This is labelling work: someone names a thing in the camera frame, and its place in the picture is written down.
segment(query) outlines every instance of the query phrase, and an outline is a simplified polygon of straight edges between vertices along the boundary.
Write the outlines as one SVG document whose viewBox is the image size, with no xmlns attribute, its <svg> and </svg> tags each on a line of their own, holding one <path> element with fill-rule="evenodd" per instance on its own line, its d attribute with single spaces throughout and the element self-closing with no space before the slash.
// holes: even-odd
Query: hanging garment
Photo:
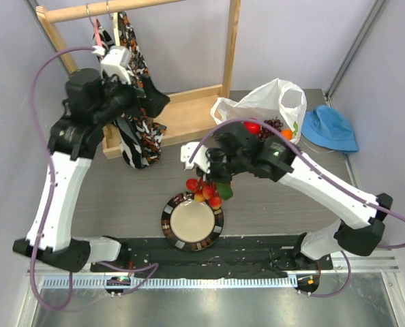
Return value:
<svg viewBox="0 0 405 327">
<path fill-rule="evenodd" d="M 133 117 L 123 115 L 113 124 L 118 128 L 121 143 L 119 145 L 125 162 L 133 168 L 143 169 L 158 161 L 161 155 L 160 143 L 166 126 L 155 123 L 152 117 L 158 116 L 168 104 L 169 97 L 160 93 L 152 83 L 149 70 L 137 45 L 134 28 L 125 12 L 118 15 L 119 39 L 121 46 L 132 53 L 127 72 L 132 85 L 143 97 L 138 98 L 146 116 Z M 103 47 L 108 50 L 113 44 L 110 35 L 102 27 L 99 29 Z"/>
</svg>

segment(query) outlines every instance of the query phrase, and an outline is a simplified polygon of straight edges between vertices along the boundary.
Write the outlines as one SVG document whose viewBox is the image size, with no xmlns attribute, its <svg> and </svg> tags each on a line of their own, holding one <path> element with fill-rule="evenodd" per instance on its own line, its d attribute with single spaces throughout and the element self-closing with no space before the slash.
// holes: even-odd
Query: patterned plate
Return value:
<svg viewBox="0 0 405 327">
<path fill-rule="evenodd" d="M 209 247 L 223 227 L 222 208 L 213 210 L 206 202 L 195 201 L 192 192 L 177 194 L 162 212 L 162 230 L 166 240 L 186 251 Z"/>
</svg>

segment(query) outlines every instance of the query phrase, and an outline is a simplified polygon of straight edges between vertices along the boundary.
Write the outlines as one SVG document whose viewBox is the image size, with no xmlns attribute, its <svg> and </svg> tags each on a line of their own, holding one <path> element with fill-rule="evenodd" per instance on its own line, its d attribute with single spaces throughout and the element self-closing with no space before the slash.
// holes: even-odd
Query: gray wall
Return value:
<svg viewBox="0 0 405 327">
<path fill-rule="evenodd" d="M 366 191 L 385 191 L 405 215 L 405 0 L 392 0 L 333 99 L 351 121 L 360 152 L 351 155 Z M 405 241 L 405 225 L 387 218 L 385 240 Z M 405 277 L 405 249 L 396 251 Z"/>
<path fill-rule="evenodd" d="M 86 0 L 38 0 L 48 9 Z M 327 89 L 374 0 L 243 0 L 233 90 L 254 89 L 275 77 L 304 89 Z M 161 91 L 222 83 L 229 0 L 187 0 L 129 12 L 140 48 Z M 100 22 L 112 32 L 107 15 Z M 89 20 L 57 24 L 68 45 L 91 44 Z M 81 67 L 94 58 L 76 55 Z"/>
<path fill-rule="evenodd" d="M 52 50 L 24 1 L 0 1 L 0 326 L 13 326 L 28 260 L 12 253 L 25 237 L 44 186 L 46 160 L 27 102 L 30 82 Z M 44 72 L 36 104 L 42 127 L 61 115 L 65 73 L 59 63 Z"/>
</svg>

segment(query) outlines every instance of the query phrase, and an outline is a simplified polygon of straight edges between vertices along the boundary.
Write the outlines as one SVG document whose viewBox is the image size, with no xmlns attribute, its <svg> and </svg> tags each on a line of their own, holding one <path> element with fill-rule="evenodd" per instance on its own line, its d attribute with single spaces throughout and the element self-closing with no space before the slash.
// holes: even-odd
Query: wooden clothes rack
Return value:
<svg viewBox="0 0 405 327">
<path fill-rule="evenodd" d="M 86 5 L 51 11 L 46 10 L 44 6 L 38 6 L 36 7 L 36 14 L 54 47 L 57 51 L 60 51 L 66 49 L 67 46 L 55 26 L 56 22 L 67 22 L 90 16 L 112 14 L 178 1 L 183 0 L 114 0 L 92 3 L 89 4 L 89 15 Z M 241 0 L 230 0 L 224 79 L 222 84 L 169 95 L 170 103 L 165 107 L 161 115 L 155 119 L 158 123 L 167 126 L 162 146 L 202 138 L 215 126 L 215 122 L 210 116 L 210 109 L 218 97 L 229 97 L 230 95 L 240 5 Z M 63 55 L 62 60 L 69 72 L 74 72 L 78 69 L 71 54 Z M 106 126 L 104 128 L 102 148 L 107 158 L 112 159 L 122 156 L 119 143 L 120 138 L 117 128 L 112 125 Z"/>
</svg>

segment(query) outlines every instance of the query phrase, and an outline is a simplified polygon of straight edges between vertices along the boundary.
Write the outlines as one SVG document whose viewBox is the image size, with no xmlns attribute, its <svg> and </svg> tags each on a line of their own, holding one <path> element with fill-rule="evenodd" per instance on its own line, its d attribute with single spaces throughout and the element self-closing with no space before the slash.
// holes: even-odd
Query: white plastic bag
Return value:
<svg viewBox="0 0 405 327">
<path fill-rule="evenodd" d="M 225 97 L 217 99 L 210 110 L 216 124 L 233 118 L 255 118 L 260 121 L 278 116 L 284 126 L 293 132 L 292 143 L 299 142 L 307 101 L 304 91 L 287 80 L 276 78 L 246 95 L 240 102 Z"/>
</svg>

